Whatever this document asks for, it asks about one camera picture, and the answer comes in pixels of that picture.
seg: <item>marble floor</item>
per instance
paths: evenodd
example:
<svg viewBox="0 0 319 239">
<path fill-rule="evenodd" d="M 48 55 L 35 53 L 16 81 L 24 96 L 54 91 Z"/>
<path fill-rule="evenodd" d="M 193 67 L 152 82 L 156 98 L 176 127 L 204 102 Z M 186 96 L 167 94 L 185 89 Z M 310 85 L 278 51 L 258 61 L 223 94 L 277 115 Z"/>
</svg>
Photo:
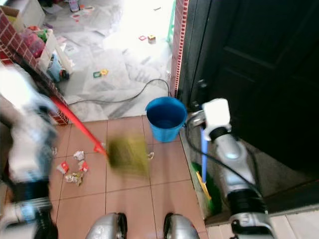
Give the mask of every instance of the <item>marble floor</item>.
<svg viewBox="0 0 319 239">
<path fill-rule="evenodd" d="M 136 95 L 152 79 L 168 81 L 171 49 L 166 42 L 172 0 L 80 0 L 93 6 L 75 20 L 68 4 L 55 14 L 46 14 L 59 39 L 64 37 L 66 55 L 75 64 L 74 73 L 58 87 L 71 110 L 81 121 L 96 121 L 145 114 L 149 101 L 167 96 L 167 86 L 156 81 L 137 98 L 123 103 L 95 103 L 81 100 L 118 101 Z M 156 36 L 156 43 L 141 41 L 141 35 Z M 93 72 L 107 69 L 107 76 Z"/>
</svg>

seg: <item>black door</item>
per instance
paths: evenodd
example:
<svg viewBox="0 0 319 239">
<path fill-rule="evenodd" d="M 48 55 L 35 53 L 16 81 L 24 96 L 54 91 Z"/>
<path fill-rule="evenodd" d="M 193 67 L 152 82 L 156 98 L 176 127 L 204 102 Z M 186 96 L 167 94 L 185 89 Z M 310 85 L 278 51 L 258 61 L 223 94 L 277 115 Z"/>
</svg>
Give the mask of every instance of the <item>black door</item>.
<svg viewBox="0 0 319 239">
<path fill-rule="evenodd" d="M 196 81 L 227 98 L 235 133 L 295 169 L 319 165 L 319 1 L 213 0 Z"/>
</svg>

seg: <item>red broom handle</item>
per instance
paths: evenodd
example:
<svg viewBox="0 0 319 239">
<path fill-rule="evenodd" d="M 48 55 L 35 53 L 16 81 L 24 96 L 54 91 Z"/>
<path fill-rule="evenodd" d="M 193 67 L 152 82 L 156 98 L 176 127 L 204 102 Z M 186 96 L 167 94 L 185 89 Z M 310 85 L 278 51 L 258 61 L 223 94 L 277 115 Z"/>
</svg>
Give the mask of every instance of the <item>red broom handle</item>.
<svg viewBox="0 0 319 239">
<path fill-rule="evenodd" d="M 101 142 L 84 126 L 84 124 L 79 120 L 79 118 L 57 97 L 52 96 L 51 100 L 63 112 L 69 119 L 78 127 L 86 136 L 88 136 L 93 143 L 95 143 L 94 151 L 107 156 L 106 149 L 101 145 Z"/>
</svg>

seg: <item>brick pillar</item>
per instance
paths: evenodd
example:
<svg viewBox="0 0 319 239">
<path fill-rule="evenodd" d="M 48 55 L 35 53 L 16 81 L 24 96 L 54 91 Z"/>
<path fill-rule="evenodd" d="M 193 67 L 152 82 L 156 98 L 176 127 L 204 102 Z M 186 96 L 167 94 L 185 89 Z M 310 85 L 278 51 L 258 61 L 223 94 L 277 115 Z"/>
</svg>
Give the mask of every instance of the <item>brick pillar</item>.
<svg viewBox="0 0 319 239">
<path fill-rule="evenodd" d="M 188 0 L 176 0 L 170 77 L 170 93 L 175 97 L 177 96 L 179 84 L 180 66 L 186 32 L 187 10 Z"/>
<path fill-rule="evenodd" d="M 23 59 L 36 71 L 40 76 L 41 80 L 45 81 L 45 85 L 50 88 L 50 91 L 58 97 L 66 106 L 67 103 L 64 97 L 58 92 L 54 83 L 41 71 L 38 63 L 32 53 L 29 51 L 26 44 L 23 42 L 20 35 L 13 28 L 11 23 L 8 21 L 4 12 L 0 9 L 0 59 L 4 65 L 12 64 L 12 60 L 18 60 L 18 55 L 22 56 Z M 57 121 L 58 124 L 68 124 L 68 117 L 62 112 L 51 113 L 51 116 Z"/>
</svg>

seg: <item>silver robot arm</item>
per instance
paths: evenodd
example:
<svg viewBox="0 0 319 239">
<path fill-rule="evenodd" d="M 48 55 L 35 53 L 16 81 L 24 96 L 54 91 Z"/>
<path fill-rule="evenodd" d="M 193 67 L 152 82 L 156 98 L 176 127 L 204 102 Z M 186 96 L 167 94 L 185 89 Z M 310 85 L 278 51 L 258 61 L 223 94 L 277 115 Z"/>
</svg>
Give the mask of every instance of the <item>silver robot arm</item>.
<svg viewBox="0 0 319 239">
<path fill-rule="evenodd" d="M 255 185 L 255 180 L 247 164 L 247 150 L 231 134 L 227 100 L 214 99 L 202 107 L 203 111 L 195 118 L 193 125 L 205 123 L 205 139 L 216 143 L 219 160 L 246 179 L 226 168 L 221 169 L 222 189 L 230 205 L 229 221 L 234 238 L 275 239 L 263 198 L 250 186 Z"/>
<path fill-rule="evenodd" d="M 31 85 L 32 79 L 21 68 L 7 67 L 0 71 L 0 93 L 20 112 L 13 125 L 13 146 L 9 153 L 7 178 L 14 203 L 7 205 L 0 220 L 0 238 L 57 238 L 49 200 L 49 173 L 56 131 L 49 111 L 54 104 Z"/>
</svg>

